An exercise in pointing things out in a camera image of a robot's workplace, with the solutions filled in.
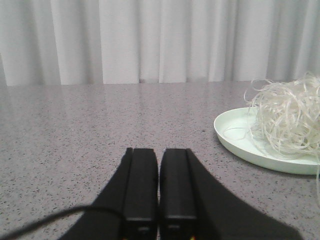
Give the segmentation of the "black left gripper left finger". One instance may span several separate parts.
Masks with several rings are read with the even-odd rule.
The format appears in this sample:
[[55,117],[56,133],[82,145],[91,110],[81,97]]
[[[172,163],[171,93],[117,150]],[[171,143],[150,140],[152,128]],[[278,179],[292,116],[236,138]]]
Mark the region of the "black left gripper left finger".
[[158,163],[150,148],[128,148],[116,172],[92,203],[120,215],[86,211],[62,240],[155,240]]

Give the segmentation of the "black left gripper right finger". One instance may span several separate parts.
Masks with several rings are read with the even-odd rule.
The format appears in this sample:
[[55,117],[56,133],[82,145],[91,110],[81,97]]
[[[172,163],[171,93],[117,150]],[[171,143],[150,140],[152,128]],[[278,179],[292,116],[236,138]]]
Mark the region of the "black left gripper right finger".
[[160,168],[162,240],[300,240],[300,233],[239,199],[191,149],[168,148]]

